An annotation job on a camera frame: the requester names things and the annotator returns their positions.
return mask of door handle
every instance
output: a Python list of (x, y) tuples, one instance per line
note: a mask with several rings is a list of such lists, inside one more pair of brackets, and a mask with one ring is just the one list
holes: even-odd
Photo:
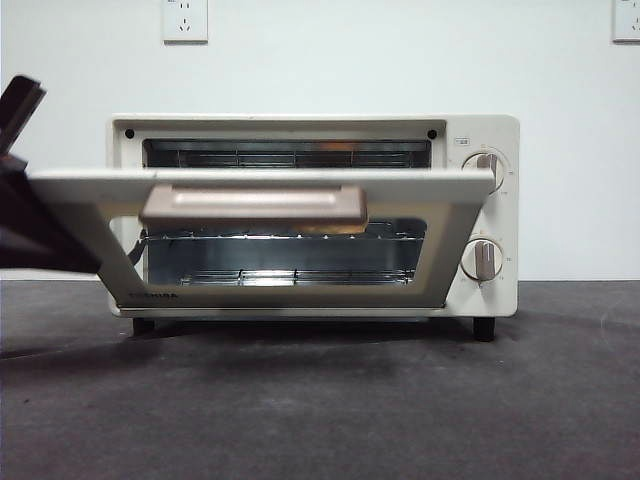
[(198, 188), (156, 185), (140, 212), (149, 227), (279, 226), (358, 233), (367, 224), (365, 192), (328, 188)]

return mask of dark gray table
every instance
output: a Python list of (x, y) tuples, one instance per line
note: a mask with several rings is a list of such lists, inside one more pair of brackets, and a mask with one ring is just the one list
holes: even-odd
[(6, 479), (640, 478), (640, 283), (523, 283), (468, 320), (168, 325), (2, 284)]

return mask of toaster oven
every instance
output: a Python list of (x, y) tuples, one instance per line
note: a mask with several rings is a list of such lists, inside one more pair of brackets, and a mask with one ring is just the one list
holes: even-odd
[(473, 317), (517, 307), (509, 116), (118, 115), (108, 168), (30, 175), (114, 314)]

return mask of electrical outlet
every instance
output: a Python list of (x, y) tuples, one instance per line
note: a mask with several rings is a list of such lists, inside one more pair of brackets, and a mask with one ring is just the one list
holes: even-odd
[(640, 0), (613, 0), (613, 41), (640, 43)]
[(163, 0), (165, 43), (207, 43), (208, 0)]

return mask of oven door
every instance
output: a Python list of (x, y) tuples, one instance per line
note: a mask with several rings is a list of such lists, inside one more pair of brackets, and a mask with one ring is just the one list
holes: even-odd
[(489, 171), (43, 172), (125, 316), (438, 309)]

